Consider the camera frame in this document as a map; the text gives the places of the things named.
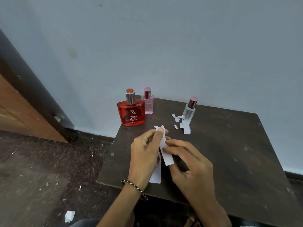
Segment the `clear glass bottle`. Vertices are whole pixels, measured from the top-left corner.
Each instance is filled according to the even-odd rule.
[[[198,98],[193,96],[189,103],[186,104],[183,115],[182,115],[182,123],[190,123],[194,113],[196,111],[196,104],[198,102]]]
[[[136,126],[145,122],[145,102],[136,99],[135,92],[126,90],[126,100],[117,104],[123,126]]]
[[[145,102],[145,114],[152,114],[154,108],[154,97],[151,95],[151,89],[149,87],[144,89],[144,95],[141,96],[141,99]]]

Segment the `bottle cap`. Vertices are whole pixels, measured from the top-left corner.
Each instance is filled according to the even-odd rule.
[[[151,96],[151,89],[150,87],[146,87],[144,89],[144,98],[148,99]]]
[[[192,98],[190,98],[190,101],[188,103],[188,107],[191,108],[191,109],[195,108],[197,102],[198,102],[198,98],[193,96]]]
[[[126,101],[128,104],[134,104],[136,102],[136,95],[132,88],[126,90]]]

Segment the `bangle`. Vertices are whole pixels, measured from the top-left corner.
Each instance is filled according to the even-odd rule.
[[[143,195],[143,197],[145,198],[145,200],[146,200],[146,201],[148,200],[148,198],[147,198],[147,196],[145,195],[145,193],[144,193],[142,190],[140,190],[139,187],[137,187],[134,183],[131,183],[131,182],[128,181],[128,180],[122,180],[121,182],[122,182],[123,184],[127,183],[127,184],[130,184],[131,186],[135,187],[137,190],[140,191],[140,193]]]

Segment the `dark wooden table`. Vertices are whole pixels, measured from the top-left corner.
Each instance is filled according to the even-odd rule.
[[[258,115],[197,105],[190,123],[191,134],[185,135],[183,129],[174,128],[177,123],[172,117],[182,115],[185,105],[155,98],[154,113],[146,115],[144,124],[121,125],[97,182],[122,188],[134,138],[156,125],[164,125],[168,136],[191,142],[213,163],[216,197],[229,215],[274,226],[303,226],[301,206]],[[184,162],[174,159],[182,167]],[[187,203],[165,165],[161,184],[149,183],[145,193]]]

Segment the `light blue wall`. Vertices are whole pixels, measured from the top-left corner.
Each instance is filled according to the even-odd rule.
[[[303,0],[0,0],[0,29],[75,125],[115,137],[125,89],[255,112],[303,174]]]

